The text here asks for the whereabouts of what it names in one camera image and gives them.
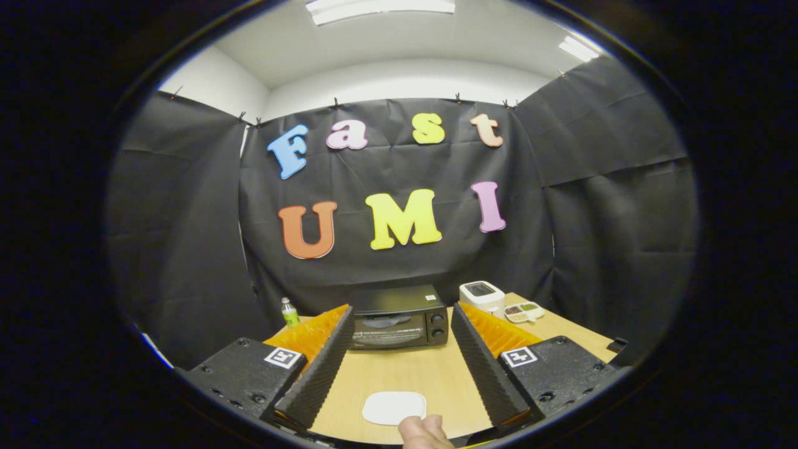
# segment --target wooden table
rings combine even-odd
[[[506,305],[527,302],[508,293]],[[448,308],[451,323],[452,308]],[[546,311],[535,323],[518,324],[542,340],[567,336],[599,359],[609,362],[611,339]],[[366,398],[379,391],[415,391],[427,399],[427,414],[443,415],[449,438],[492,427],[480,394],[468,372],[453,333],[442,347],[383,352],[348,351],[330,393],[310,429],[320,435],[363,443],[402,444],[396,426],[373,424],[363,418]]]

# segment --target yellow letter m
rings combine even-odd
[[[371,248],[393,248],[395,242],[389,236],[388,228],[391,228],[399,243],[407,244],[410,230],[414,225],[416,232],[413,234],[413,243],[424,244],[439,241],[443,236],[435,226],[434,197],[435,193],[432,190],[413,190],[404,211],[388,193],[377,193],[367,197],[365,203],[374,214],[374,240],[371,242]]]

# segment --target black fabric curtain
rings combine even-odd
[[[413,117],[436,113],[445,131],[437,144],[413,138]],[[482,142],[469,121],[485,113],[498,123],[498,148]],[[366,126],[362,149],[331,149],[326,139],[342,120]],[[296,125],[306,166],[287,179],[268,145]],[[506,228],[481,232],[480,203],[471,185],[498,184],[496,198]],[[511,110],[498,105],[437,99],[364,101],[339,109],[323,108],[280,117],[250,128],[242,162],[240,223],[251,275],[259,298],[282,326],[279,299],[288,296],[300,313],[314,315],[344,304],[358,290],[433,284],[447,304],[461,284],[486,280],[505,292],[517,292],[545,307],[550,302],[552,267],[550,221],[543,206],[540,179],[528,139]],[[365,199],[388,193],[400,208],[416,189],[435,193],[433,211],[442,239],[435,243],[374,250],[372,209]],[[278,211],[306,208],[305,241],[319,239],[318,216],[311,208],[335,201],[335,244],[318,259],[300,260],[286,250]]]
[[[598,58],[516,109],[543,181],[555,240],[552,299],[566,318],[652,348],[696,250],[693,170],[675,128],[619,62]]]
[[[271,334],[252,293],[238,216],[244,124],[156,93],[109,178],[107,242],[122,311],[176,366]]]
[[[419,113],[438,114],[443,141],[414,139]],[[497,122],[501,146],[471,123],[482,113]],[[365,125],[365,147],[327,145],[344,120]],[[307,128],[297,154],[306,164],[284,177],[269,145],[297,125]],[[316,315],[362,289],[433,284],[453,304],[473,280],[626,338],[633,360],[666,330],[689,276],[699,224],[687,153],[655,99],[609,58],[514,109],[441,99],[316,109],[251,126],[239,160],[244,134],[236,117],[158,93],[110,177],[120,304],[182,368],[239,336],[272,335],[283,326],[282,296]],[[480,231],[471,186],[481,181],[498,185],[499,231]],[[434,192],[441,239],[372,249],[366,198],[387,193],[403,209],[418,189]],[[337,205],[333,248],[292,256],[278,212],[304,207],[302,237],[313,244],[312,208],[324,201]]]

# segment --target white pad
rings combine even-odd
[[[363,405],[363,418],[375,424],[398,426],[408,416],[427,417],[427,398],[412,391],[380,391]]]

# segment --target white ceiling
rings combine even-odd
[[[452,14],[387,13],[316,26],[288,0],[216,45],[267,88],[369,62],[441,58],[512,67],[554,79],[581,61],[557,45],[567,32],[508,0],[456,0]]]

